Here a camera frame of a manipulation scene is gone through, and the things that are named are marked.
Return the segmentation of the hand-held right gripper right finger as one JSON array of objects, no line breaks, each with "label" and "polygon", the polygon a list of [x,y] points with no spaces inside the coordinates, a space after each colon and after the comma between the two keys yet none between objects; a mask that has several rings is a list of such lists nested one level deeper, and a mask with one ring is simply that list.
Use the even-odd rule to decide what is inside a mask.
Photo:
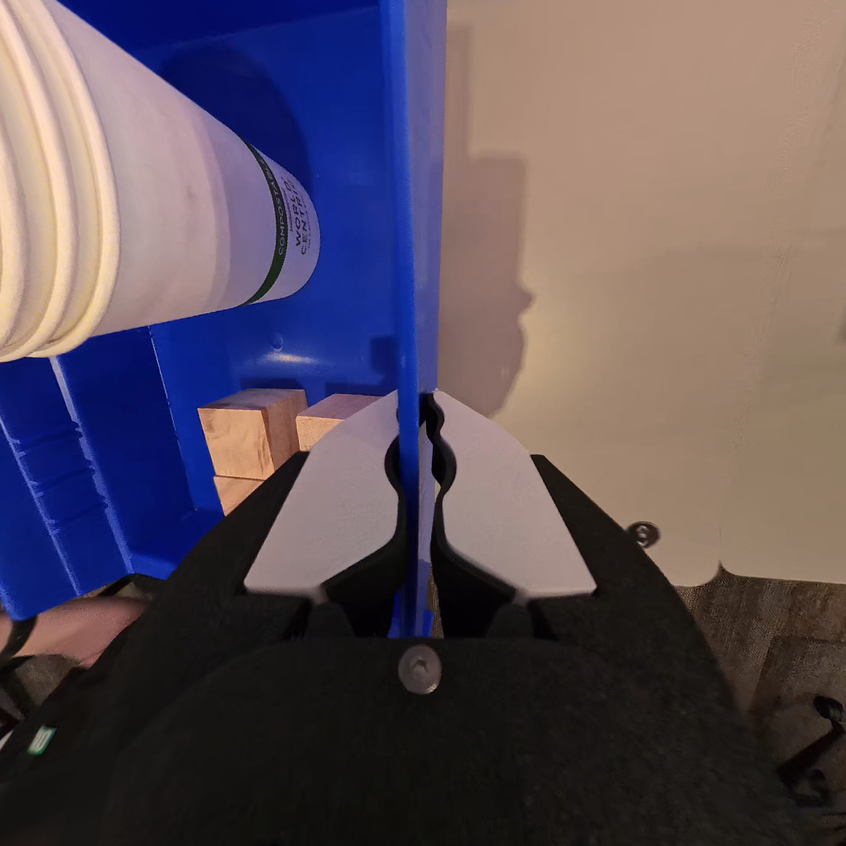
[{"label": "hand-held right gripper right finger", "polygon": [[447,551],[516,601],[592,594],[597,583],[530,453],[449,394],[428,400]]}]

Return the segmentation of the blue plastic bin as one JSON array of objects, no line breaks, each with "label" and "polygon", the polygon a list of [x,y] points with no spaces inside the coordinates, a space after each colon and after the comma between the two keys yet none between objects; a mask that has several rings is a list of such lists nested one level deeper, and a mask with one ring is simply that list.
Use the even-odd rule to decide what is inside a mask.
[{"label": "blue plastic bin", "polygon": [[2,609],[20,627],[223,519],[198,408],[250,388],[397,392],[398,575],[414,547],[416,291],[436,282],[444,2],[58,2],[296,177],[321,252],[290,297],[2,362]]}]

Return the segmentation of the wooden cube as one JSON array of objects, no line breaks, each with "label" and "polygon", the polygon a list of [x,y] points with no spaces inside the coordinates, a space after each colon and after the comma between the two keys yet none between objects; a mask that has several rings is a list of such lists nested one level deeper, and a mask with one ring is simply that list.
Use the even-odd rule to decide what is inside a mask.
[{"label": "wooden cube", "polygon": [[213,482],[217,491],[223,515],[232,513],[238,505],[252,495],[263,483],[263,479],[215,475]]},{"label": "wooden cube", "polygon": [[266,480],[300,449],[302,388],[250,388],[199,407],[215,475]]},{"label": "wooden cube", "polygon": [[336,393],[301,411],[295,419],[299,450],[310,451],[329,431],[379,399],[379,396]]}]

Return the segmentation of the person's left hand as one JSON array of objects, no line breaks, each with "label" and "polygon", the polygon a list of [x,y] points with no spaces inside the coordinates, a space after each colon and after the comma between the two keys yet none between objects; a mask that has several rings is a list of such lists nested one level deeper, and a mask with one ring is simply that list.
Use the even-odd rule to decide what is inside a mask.
[{"label": "person's left hand", "polygon": [[61,657],[89,668],[148,607],[132,597],[78,598],[39,615],[13,657]]}]

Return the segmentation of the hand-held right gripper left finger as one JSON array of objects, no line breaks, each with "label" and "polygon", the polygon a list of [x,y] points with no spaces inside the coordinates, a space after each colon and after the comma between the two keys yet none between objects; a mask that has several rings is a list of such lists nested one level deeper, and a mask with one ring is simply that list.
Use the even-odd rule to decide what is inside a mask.
[{"label": "hand-held right gripper left finger", "polygon": [[393,391],[308,451],[245,578],[249,593],[328,598],[332,578],[393,538],[399,495],[385,462],[397,435]]}]

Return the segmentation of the black metal stand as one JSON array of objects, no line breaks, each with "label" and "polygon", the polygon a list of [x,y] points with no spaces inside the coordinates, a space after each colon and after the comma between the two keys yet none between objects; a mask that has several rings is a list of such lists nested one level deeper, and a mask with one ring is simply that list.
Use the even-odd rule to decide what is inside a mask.
[{"label": "black metal stand", "polygon": [[817,765],[844,739],[844,706],[831,697],[818,694],[813,707],[829,722],[829,730],[777,767],[777,776],[799,807],[829,811],[833,793]]}]

